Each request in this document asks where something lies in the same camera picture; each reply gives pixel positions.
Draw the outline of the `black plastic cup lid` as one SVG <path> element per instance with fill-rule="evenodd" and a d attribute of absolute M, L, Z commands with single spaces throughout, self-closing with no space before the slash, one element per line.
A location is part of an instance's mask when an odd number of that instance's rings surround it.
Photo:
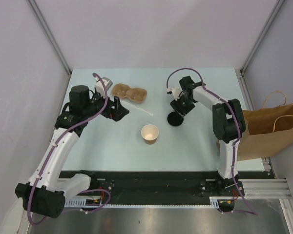
<path fill-rule="evenodd" d="M 171 126 L 180 126 L 184 121 L 184 116 L 180 115 L 178 112 L 173 111 L 168 114 L 167 121 Z"/>

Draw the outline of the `brown paper coffee cup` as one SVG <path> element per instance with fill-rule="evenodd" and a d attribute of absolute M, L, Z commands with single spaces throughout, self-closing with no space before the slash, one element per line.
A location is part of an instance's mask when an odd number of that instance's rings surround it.
<path fill-rule="evenodd" d="M 141 136 L 146 144 L 154 144 L 159 136 L 159 129 L 153 124 L 145 125 L 141 129 Z"/>

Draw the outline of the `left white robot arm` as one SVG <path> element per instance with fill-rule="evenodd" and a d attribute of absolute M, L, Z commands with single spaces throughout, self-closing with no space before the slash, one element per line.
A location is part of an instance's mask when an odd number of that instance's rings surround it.
<path fill-rule="evenodd" d="M 82 192 L 88 195 L 97 192 L 98 182 L 84 173 L 75 174 L 61 186 L 57 183 L 71 149 L 90 120 L 102 115 L 117 122 L 129 114 L 118 97 L 111 100 L 106 94 L 106 91 L 102 94 L 91 91 L 85 85 L 71 88 L 69 102 L 56 120 L 53 138 L 42 161 L 30 179 L 15 188 L 29 218 L 32 213 L 57 218 L 66 201 Z"/>

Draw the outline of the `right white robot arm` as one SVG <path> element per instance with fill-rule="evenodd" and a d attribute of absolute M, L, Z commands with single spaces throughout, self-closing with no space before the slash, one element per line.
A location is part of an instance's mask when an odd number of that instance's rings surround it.
<path fill-rule="evenodd" d="M 225 100 L 207 89 L 204 83 L 195 83 L 190 76 L 183 77 L 179 84 L 180 87 L 167 87 L 167 93 L 174 97 L 170 103 L 173 112 L 167 116 L 167 121 L 171 126 L 181 125 L 198 102 L 211 110 L 212 129 L 218 139 L 220 152 L 215 189 L 220 195 L 228 195 L 238 182 L 237 150 L 246 130 L 240 101 Z"/>

